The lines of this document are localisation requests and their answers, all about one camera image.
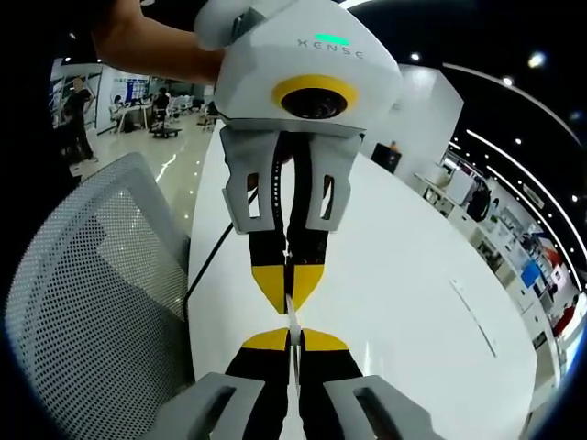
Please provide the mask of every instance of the yellow lens ring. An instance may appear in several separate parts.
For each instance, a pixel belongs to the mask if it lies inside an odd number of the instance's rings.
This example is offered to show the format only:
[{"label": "yellow lens ring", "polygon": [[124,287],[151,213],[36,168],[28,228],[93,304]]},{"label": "yellow lens ring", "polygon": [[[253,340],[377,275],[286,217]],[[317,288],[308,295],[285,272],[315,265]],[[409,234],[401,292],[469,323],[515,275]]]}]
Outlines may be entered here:
[{"label": "yellow lens ring", "polygon": [[303,89],[324,89],[339,94],[347,101],[347,109],[359,100],[359,92],[352,85],[326,75],[301,75],[282,81],[273,88],[273,102],[282,108],[282,100],[288,94]]}]

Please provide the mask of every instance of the green led indicator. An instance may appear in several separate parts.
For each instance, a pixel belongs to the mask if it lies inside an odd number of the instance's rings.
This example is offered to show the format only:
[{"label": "green led indicator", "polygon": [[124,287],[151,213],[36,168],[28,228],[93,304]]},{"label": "green led indicator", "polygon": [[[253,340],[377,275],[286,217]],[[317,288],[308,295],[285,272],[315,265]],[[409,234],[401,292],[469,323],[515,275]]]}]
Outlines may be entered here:
[{"label": "green led indicator", "polygon": [[327,43],[334,43],[334,44],[342,44],[344,46],[348,46],[349,45],[349,41],[347,39],[341,38],[341,37],[337,37],[336,35],[330,35],[330,34],[315,34],[314,35],[315,39],[318,39],[320,41],[326,41]]}]

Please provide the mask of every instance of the floor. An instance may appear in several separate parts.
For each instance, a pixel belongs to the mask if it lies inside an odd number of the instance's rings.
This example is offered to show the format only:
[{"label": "floor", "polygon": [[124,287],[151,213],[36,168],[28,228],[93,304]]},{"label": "floor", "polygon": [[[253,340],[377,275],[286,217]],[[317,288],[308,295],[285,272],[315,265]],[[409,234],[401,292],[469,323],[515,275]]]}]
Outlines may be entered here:
[{"label": "floor", "polygon": [[181,116],[174,127],[178,137],[154,138],[147,130],[132,133],[88,134],[97,162],[85,161],[72,167],[72,174],[87,179],[109,163],[131,152],[142,154],[159,184],[173,214],[189,235],[192,229],[195,197],[200,183],[212,131],[196,124],[197,115]]}]

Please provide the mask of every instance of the camera lens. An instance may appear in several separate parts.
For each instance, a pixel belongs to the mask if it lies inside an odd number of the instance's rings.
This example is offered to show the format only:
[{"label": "camera lens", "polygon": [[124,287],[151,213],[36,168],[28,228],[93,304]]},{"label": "camera lens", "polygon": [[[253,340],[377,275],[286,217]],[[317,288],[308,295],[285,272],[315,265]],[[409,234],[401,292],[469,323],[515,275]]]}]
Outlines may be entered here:
[{"label": "camera lens", "polygon": [[347,109],[347,100],[331,90],[300,89],[285,95],[282,107],[303,119],[329,119]]}]

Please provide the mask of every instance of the black cable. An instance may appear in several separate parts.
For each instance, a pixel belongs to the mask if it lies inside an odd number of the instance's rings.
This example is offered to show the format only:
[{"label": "black cable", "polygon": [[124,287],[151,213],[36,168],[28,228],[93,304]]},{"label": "black cable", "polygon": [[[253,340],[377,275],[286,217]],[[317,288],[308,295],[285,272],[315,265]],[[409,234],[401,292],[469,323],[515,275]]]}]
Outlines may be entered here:
[{"label": "black cable", "polygon": [[[257,197],[258,193],[259,193],[259,188],[256,188],[254,193],[249,197],[249,204],[251,204],[252,201],[255,200],[255,197]],[[195,286],[197,286],[198,282],[200,282],[202,277],[204,277],[204,273],[208,269],[208,266],[210,266],[210,263],[212,262],[212,260],[216,256],[216,253],[218,253],[218,250],[220,249],[220,247],[224,243],[224,240],[227,239],[228,234],[230,234],[230,231],[232,231],[233,229],[234,229],[234,225],[232,223],[227,226],[225,231],[222,233],[222,236],[220,236],[220,238],[216,242],[214,248],[212,249],[212,252],[210,252],[210,255],[208,255],[208,258],[205,260],[204,266],[202,266],[202,268],[200,269],[200,271],[196,275],[194,282],[192,282],[192,285],[190,286],[187,293],[185,294],[185,297],[183,298],[182,311],[183,311],[183,319],[186,323],[188,322],[187,303],[190,300],[190,296],[192,296],[192,293],[194,292]]]}]

